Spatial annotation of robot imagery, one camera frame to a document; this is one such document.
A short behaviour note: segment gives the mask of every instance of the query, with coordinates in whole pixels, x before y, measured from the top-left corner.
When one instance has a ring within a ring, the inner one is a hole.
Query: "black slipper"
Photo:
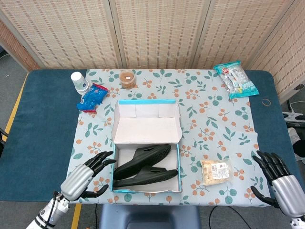
[[[178,174],[176,169],[166,170],[166,168],[157,168],[152,166],[144,166],[140,172],[133,178],[125,180],[117,180],[113,187],[148,185],[173,178]]]
[[[131,161],[114,171],[113,179],[121,180],[136,175],[144,166],[153,166],[163,160],[170,150],[171,146],[169,144],[138,148]]]

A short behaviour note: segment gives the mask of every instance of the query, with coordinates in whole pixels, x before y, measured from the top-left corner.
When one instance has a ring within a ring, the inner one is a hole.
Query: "yellow tape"
[[[25,76],[25,79],[24,79],[23,85],[21,87],[21,90],[19,92],[18,98],[17,98],[16,103],[14,105],[14,108],[13,108],[11,114],[10,114],[10,119],[9,119],[7,125],[6,125],[5,132],[8,133],[8,134],[10,133],[11,125],[14,122],[14,118],[16,116],[16,112],[17,112],[17,109],[18,109],[18,106],[19,106],[19,102],[20,102],[20,99],[21,99],[21,95],[22,95],[22,92],[23,92],[23,87],[25,85],[27,77],[28,77],[28,74]]]
[[[78,228],[78,221],[80,220],[80,215],[81,215],[81,204],[76,204],[71,229]]]

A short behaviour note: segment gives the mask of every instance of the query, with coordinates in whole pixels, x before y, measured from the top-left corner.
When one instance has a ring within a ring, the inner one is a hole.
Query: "shoe box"
[[[119,100],[115,105],[112,129],[113,154],[117,162],[112,166],[111,192],[181,192],[178,144],[181,137],[179,105],[176,100]],[[153,167],[177,169],[178,175],[153,184],[114,188],[114,170],[132,160],[136,149],[155,144],[170,144],[171,150]]]

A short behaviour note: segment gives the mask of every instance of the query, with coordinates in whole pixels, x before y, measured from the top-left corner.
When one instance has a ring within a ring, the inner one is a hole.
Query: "floral tablecloth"
[[[270,196],[265,176],[252,159],[258,149],[248,98],[228,100],[228,94],[214,70],[149,69],[133,70],[137,85],[122,89],[120,70],[89,69],[86,79],[109,89],[95,113],[80,112],[68,174],[80,163],[101,151],[113,150],[113,111],[118,99],[177,99],[183,132],[179,142],[181,193],[112,193],[99,198],[80,198],[80,203],[142,205],[238,205],[264,206],[251,192],[254,185]],[[200,160],[230,158],[230,182],[203,186]],[[88,186],[97,191],[109,184],[107,166]]]

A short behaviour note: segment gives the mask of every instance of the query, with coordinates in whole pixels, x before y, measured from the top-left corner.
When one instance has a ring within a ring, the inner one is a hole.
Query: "rattan panel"
[[[28,71],[40,68],[28,51],[19,43],[2,21],[0,21],[0,31],[0,42],[5,45],[6,50],[9,51],[24,68]]]
[[[269,71],[279,96],[305,77],[305,1],[298,0],[275,28],[251,69]]]
[[[0,0],[47,68],[118,68],[102,0]]]
[[[193,68],[211,69],[235,60],[247,63],[291,4],[289,0],[212,2]]]
[[[208,0],[114,0],[127,68],[189,67]]]

